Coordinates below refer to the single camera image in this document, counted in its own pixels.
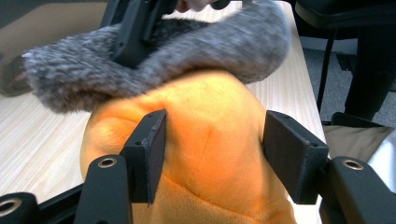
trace gray floor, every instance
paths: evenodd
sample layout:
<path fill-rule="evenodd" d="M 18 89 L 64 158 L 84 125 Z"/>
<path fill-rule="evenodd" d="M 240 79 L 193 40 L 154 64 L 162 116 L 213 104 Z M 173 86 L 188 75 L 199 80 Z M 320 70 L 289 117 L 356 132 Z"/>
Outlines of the gray floor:
<path fill-rule="evenodd" d="M 318 97 L 318 87 L 320 82 L 321 66 L 323 63 L 323 51 L 304 49 L 304 56 L 308 67 L 309 75 L 314 89 L 315 97 Z M 347 98 L 352 75 L 348 71 L 342 71 L 332 54 L 329 64 L 329 74 L 326 89 L 323 97 L 323 104 L 320 112 L 321 120 L 330 120 L 335 112 L 344 111 L 344 102 Z M 390 92 L 381 107 L 375 114 L 374 122 L 396 128 L 396 93 Z"/>

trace light wood surface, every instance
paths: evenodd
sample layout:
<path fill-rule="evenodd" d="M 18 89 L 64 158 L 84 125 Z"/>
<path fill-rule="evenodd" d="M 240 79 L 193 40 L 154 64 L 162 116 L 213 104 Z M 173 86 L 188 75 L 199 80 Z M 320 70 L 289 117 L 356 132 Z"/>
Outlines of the light wood surface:
<path fill-rule="evenodd" d="M 279 2 L 293 30 L 288 59 L 270 77 L 248 85 L 267 108 L 288 114 L 324 141 L 314 93 L 288 3 Z M 211 8 L 200 13 L 176 14 L 217 21 L 240 8 Z M 32 192 L 41 203 L 80 183 L 79 148 L 89 113 L 54 114 L 31 94 L 7 98 L 0 95 L 0 195 Z M 294 206 L 299 223 L 319 223 L 315 206 Z"/>

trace gray fur cover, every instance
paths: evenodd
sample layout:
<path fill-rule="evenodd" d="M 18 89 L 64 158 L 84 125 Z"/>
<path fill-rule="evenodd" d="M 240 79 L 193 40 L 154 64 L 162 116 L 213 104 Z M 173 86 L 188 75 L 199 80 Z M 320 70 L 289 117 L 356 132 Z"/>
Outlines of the gray fur cover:
<path fill-rule="evenodd" d="M 109 58 L 119 25 L 69 36 L 23 57 L 39 100 L 55 112 L 91 111 L 110 98 L 132 97 L 199 68 L 220 68 L 244 83 L 263 80 L 286 58 L 290 26 L 272 0 L 217 22 L 166 20 L 160 48 L 133 70 Z"/>

